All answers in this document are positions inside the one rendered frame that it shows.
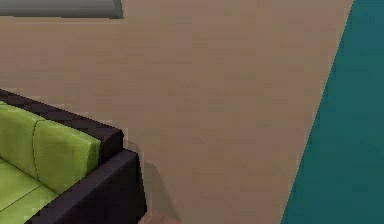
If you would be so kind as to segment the black sofa with green cushions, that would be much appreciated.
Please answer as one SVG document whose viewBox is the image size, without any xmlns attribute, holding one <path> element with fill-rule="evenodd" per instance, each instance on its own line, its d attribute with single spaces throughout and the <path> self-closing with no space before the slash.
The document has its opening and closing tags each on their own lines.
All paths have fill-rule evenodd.
<svg viewBox="0 0 384 224">
<path fill-rule="evenodd" d="M 0 224 L 138 224 L 139 155 L 123 132 L 0 89 Z"/>
</svg>

